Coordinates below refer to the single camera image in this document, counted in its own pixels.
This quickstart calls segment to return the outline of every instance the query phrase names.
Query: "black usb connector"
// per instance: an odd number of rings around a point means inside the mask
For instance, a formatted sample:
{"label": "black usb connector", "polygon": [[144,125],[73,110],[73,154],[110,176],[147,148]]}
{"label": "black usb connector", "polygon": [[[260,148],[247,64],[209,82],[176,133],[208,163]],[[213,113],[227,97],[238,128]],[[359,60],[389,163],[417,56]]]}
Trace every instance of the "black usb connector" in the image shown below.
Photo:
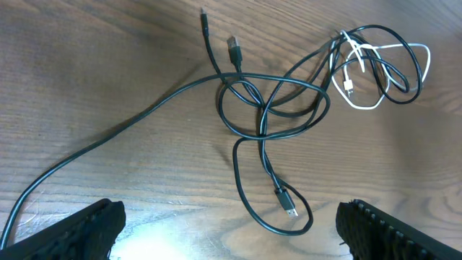
{"label": "black usb connector", "polygon": [[209,37],[209,22],[207,20],[207,12],[201,7],[201,25],[202,25],[202,35],[204,37]]}
{"label": "black usb connector", "polygon": [[274,193],[289,217],[298,216],[297,210],[295,209],[295,203],[292,201],[289,192],[287,192],[285,188],[277,188]]}
{"label": "black usb connector", "polygon": [[240,52],[239,42],[235,36],[232,36],[227,41],[228,53],[230,53],[230,60],[234,66],[240,67],[243,61],[243,54]]}

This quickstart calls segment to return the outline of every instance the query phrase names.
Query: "cable plug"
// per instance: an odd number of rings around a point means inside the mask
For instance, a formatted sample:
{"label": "cable plug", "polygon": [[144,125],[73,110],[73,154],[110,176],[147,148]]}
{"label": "cable plug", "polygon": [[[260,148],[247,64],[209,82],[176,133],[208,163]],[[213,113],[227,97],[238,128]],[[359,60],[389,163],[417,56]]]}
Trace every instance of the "cable plug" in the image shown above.
{"label": "cable plug", "polygon": [[240,66],[243,61],[243,54],[240,52],[239,42],[235,36],[232,36],[227,41],[228,53],[230,53],[230,60],[234,66]]}
{"label": "cable plug", "polygon": [[351,97],[351,95],[353,95],[353,81],[351,79],[344,81],[344,89],[348,97]]}
{"label": "cable plug", "polygon": [[282,208],[287,212],[289,217],[298,216],[297,210],[295,209],[295,203],[292,201],[290,194],[285,188],[277,188],[274,193],[276,194]]}
{"label": "cable plug", "polygon": [[209,37],[209,21],[207,20],[207,12],[205,8],[201,7],[201,25],[202,25],[202,34],[204,37]]}

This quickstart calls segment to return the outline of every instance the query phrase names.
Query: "black cable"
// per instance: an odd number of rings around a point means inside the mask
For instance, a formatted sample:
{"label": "black cable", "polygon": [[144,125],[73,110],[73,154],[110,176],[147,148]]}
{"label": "black cable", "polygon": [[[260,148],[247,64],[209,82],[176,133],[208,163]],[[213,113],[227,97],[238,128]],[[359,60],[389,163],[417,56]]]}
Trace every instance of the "black cable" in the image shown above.
{"label": "black cable", "polygon": [[[235,171],[235,180],[236,180],[236,186],[237,186],[237,191],[239,193],[239,196],[244,203],[245,208],[248,210],[249,214],[257,221],[261,226],[266,228],[267,230],[270,230],[271,232],[280,234],[280,235],[302,235],[303,233],[306,233],[311,225],[313,224],[313,213],[311,212],[310,206],[306,199],[291,185],[289,185],[287,182],[282,180],[275,172],[274,169],[271,165],[271,162],[269,160],[268,155],[266,154],[266,141],[268,140],[275,140],[275,139],[286,139],[290,137],[295,137],[317,123],[319,123],[324,116],[326,116],[327,111],[330,107],[330,99],[327,95],[327,89],[328,86],[330,85],[331,82],[331,77],[337,73],[338,70],[340,70],[343,66],[346,66],[347,64],[353,63],[353,62],[358,62],[357,58],[353,58],[351,60],[348,60],[347,62],[344,62],[338,66],[336,64],[339,61],[340,57],[340,46],[346,42],[346,39],[343,36],[337,36],[331,40],[329,40],[327,43],[325,43],[323,46],[321,46],[317,51],[314,51],[310,54],[308,54],[305,58],[301,59],[299,62],[297,62],[283,77],[278,77],[278,76],[271,76],[271,75],[265,75],[265,74],[254,74],[254,73],[243,73],[241,72],[240,68],[240,62],[242,61],[242,55],[240,54],[240,49],[233,49],[229,50],[230,52],[230,58],[233,61],[233,64],[235,65],[235,68],[237,70],[236,73],[222,73],[219,70],[219,67],[217,65],[217,62],[214,59],[214,55],[212,52],[212,48],[210,46],[209,42],[209,28],[208,28],[208,22],[206,20],[206,14],[205,12],[202,12],[201,14],[201,23],[202,23],[202,32],[204,36],[204,42],[206,45],[207,53],[209,54],[209,58],[211,60],[211,63],[216,71],[217,74],[211,75],[208,77],[204,77],[202,79],[198,79],[195,82],[189,83],[187,85],[184,85],[177,89],[174,93],[168,95],[167,97],[157,101],[156,103],[150,105],[148,108],[143,110],[141,113],[135,115],[134,117],[128,119],[127,121],[124,121],[123,123],[117,125],[117,127],[114,128],[107,136],[103,137],[102,139],[90,144],[89,146],[81,149],[78,152],[75,152],[74,154],[66,157],[62,161],[56,163],[54,166],[49,168],[46,172],[42,173],[38,178],[36,178],[19,196],[18,200],[15,202],[9,216],[8,220],[6,221],[3,233],[1,234],[1,241],[0,241],[0,250],[6,248],[8,239],[10,236],[10,233],[12,231],[14,221],[16,220],[17,215],[19,214],[19,211],[21,209],[21,206],[24,204],[27,196],[38,186],[40,185],[47,177],[51,176],[53,173],[55,173],[57,170],[61,169],[71,161],[77,159],[78,157],[86,154],[87,152],[99,147],[100,145],[106,143],[107,141],[111,140],[112,138],[116,137],[118,134],[121,132],[125,131],[128,127],[133,126],[135,123],[138,121],[142,120],[146,116],[148,116],[150,113],[154,112],[156,109],[158,109],[161,105],[169,101],[170,99],[174,98],[175,96],[179,95],[185,90],[188,90],[192,87],[195,87],[197,85],[200,85],[202,83],[208,82],[209,80],[213,79],[220,79],[223,83],[222,89],[219,91],[219,97],[218,97],[218,113],[220,118],[223,120],[223,123],[225,124],[226,127],[228,127],[231,131],[236,133],[237,135],[241,136],[241,138],[236,142],[234,148],[233,148],[233,165],[234,165],[234,171]],[[347,32],[352,38],[358,40],[358,42],[361,43],[366,43],[364,39],[362,39],[360,36],[356,35],[356,32],[359,32],[361,30],[365,29],[370,29],[370,28],[375,28],[375,29],[380,29],[380,30],[385,30],[386,32],[390,33],[392,36],[394,36],[401,44],[403,44],[404,48],[408,51],[409,55],[411,56],[412,61],[414,62],[416,71],[417,71],[417,91],[414,94],[414,96],[408,100],[395,100],[392,98],[383,88],[382,84],[380,83],[380,77],[379,75],[379,69],[381,69],[381,64],[384,65],[385,69],[389,72],[390,70],[394,71],[403,81],[404,84],[406,85],[405,90],[401,90],[399,87],[396,87],[400,89],[402,92],[409,92],[409,83],[407,81],[407,78],[393,65],[389,64],[387,61],[384,61],[382,59],[379,59],[373,52],[366,50],[365,56],[362,56],[361,59],[364,60],[369,60],[371,63],[372,70],[374,72],[374,77],[376,79],[376,82],[378,84],[379,89],[381,92],[392,102],[397,103],[397,104],[407,104],[412,101],[414,101],[422,91],[422,70],[420,68],[420,65],[416,59],[416,56],[414,55],[414,52],[412,49],[410,49],[409,45],[406,43],[406,41],[403,40],[401,36],[399,36],[396,32],[392,31],[391,29],[381,26],[381,25],[367,25],[363,27],[358,27],[356,29],[350,30]],[[330,49],[330,45],[332,42],[336,42],[336,45]],[[314,56],[317,56],[318,54],[328,50],[326,56],[324,57],[323,61],[321,62],[321,65],[318,67],[314,75],[307,81],[301,81],[298,79],[293,79],[290,76],[292,73],[300,67],[302,64],[304,64],[306,61],[311,59]],[[327,68],[326,74],[324,74],[323,81],[320,86],[315,86],[313,84],[314,80],[318,78],[321,75],[321,72],[323,69],[326,67],[328,57],[331,55],[331,53],[334,54],[334,60],[333,60],[333,66],[331,68]],[[249,79],[267,79],[271,81],[276,81],[278,82],[277,86],[274,88],[270,98],[265,102],[263,99],[261,93],[257,89],[257,87],[252,84]],[[275,96],[279,89],[282,87],[284,83],[292,83],[301,86],[300,90],[293,92],[292,94],[289,94],[285,97],[282,97],[278,100],[275,100]],[[235,90],[232,86],[236,84],[241,84],[244,86],[245,90],[248,92],[248,94],[252,97],[252,100],[249,100],[245,97],[243,97],[237,90]],[[275,107],[279,105],[283,105],[292,99],[296,98],[297,96],[301,95],[306,89],[310,90],[315,90],[318,94],[316,96],[316,99],[313,101],[312,104],[310,104],[306,109],[294,113],[285,113],[281,111],[274,110]],[[261,116],[259,118],[259,123],[260,127],[257,129],[256,134],[249,134],[249,133],[244,133],[241,130],[237,129],[233,123],[229,122],[228,119],[226,118],[224,111],[223,111],[223,97],[226,93],[227,90],[230,90],[234,95],[236,95],[239,99],[241,99],[244,103],[247,103],[249,105],[252,105],[260,110]],[[325,106],[322,110],[322,112],[318,115],[318,111],[320,110],[321,106],[321,101],[325,100]],[[300,126],[294,127],[292,129],[287,129],[284,131],[277,131],[277,132],[272,132],[268,133],[268,113],[273,113],[276,116],[282,116],[282,117],[287,117],[287,118],[296,118],[300,116],[307,115],[311,113],[309,119],[305,122],[302,123]],[[295,205],[292,202],[292,199],[290,198],[290,195],[287,193],[286,189],[289,189],[293,194],[295,194],[304,204],[307,212],[308,212],[308,221],[306,225],[304,226],[303,229],[301,230],[282,230],[277,227],[273,227],[270,224],[266,223],[264,220],[262,220],[258,214],[252,209],[250,203],[248,202],[242,184],[240,182],[240,173],[239,173],[239,167],[237,163],[237,149],[239,145],[244,142],[244,141],[257,141],[258,142],[258,147],[259,147],[259,152],[260,152],[260,158],[261,162],[263,165],[263,168],[265,169],[266,173],[271,177],[274,187],[275,187],[275,193],[278,196],[282,206],[284,207],[285,210],[290,213],[291,207],[294,207],[293,210],[295,210]]]}

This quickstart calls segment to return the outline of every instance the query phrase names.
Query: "wood grain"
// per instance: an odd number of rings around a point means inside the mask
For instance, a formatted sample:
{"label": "wood grain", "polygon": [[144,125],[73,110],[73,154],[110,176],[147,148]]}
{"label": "wood grain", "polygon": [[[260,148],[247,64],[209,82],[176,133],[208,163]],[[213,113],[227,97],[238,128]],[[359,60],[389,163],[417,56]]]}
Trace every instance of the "wood grain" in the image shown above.
{"label": "wood grain", "polygon": [[[246,212],[231,166],[237,137],[216,113],[219,83],[208,82],[40,185],[17,221],[16,241],[107,197],[122,200],[128,217],[114,259],[140,259],[147,251],[167,259],[350,259],[348,247],[339,246],[335,212],[339,202],[358,198],[462,250],[460,1],[0,1],[1,227],[47,167],[168,90],[213,74],[201,6],[223,71],[232,68],[230,35],[240,39],[244,70],[283,74],[336,31],[380,24],[430,47],[425,89],[411,105],[384,102],[369,112],[352,110],[329,90],[325,120],[302,136],[268,143],[276,171],[314,210],[306,235],[274,235]],[[402,54],[390,57],[406,71]],[[306,78],[314,65],[295,75]],[[370,78],[357,81],[360,102],[373,100]],[[273,84],[258,83],[268,95]],[[303,95],[285,109],[310,99]],[[232,121],[255,126],[252,108],[231,96],[225,101]],[[270,124],[285,129],[297,122]],[[291,222],[280,209],[256,144],[244,144],[239,156],[244,188],[263,218],[303,225],[306,216]]]}

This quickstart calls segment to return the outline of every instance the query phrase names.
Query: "black plastic part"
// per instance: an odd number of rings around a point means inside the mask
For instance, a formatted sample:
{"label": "black plastic part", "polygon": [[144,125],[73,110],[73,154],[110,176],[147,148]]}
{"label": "black plastic part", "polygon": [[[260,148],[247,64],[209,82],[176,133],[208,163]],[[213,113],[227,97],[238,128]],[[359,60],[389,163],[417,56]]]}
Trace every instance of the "black plastic part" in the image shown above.
{"label": "black plastic part", "polygon": [[202,34],[204,37],[209,37],[209,22],[207,21],[207,14],[201,14]]}
{"label": "black plastic part", "polygon": [[281,206],[284,210],[291,210],[295,208],[295,203],[285,188],[276,190],[274,193],[276,194],[277,199],[281,203]]}
{"label": "black plastic part", "polygon": [[355,199],[340,203],[337,232],[354,259],[462,259],[462,253]]}
{"label": "black plastic part", "polygon": [[107,259],[125,219],[121,201],[102,199],[0,251],[0,259]]}
{"label": "black plastic part", "polygon": [[243,53],[240,51],[240,46],[230,48],[228,53],[230,54],[231,64],[240,66],[243,61]]}

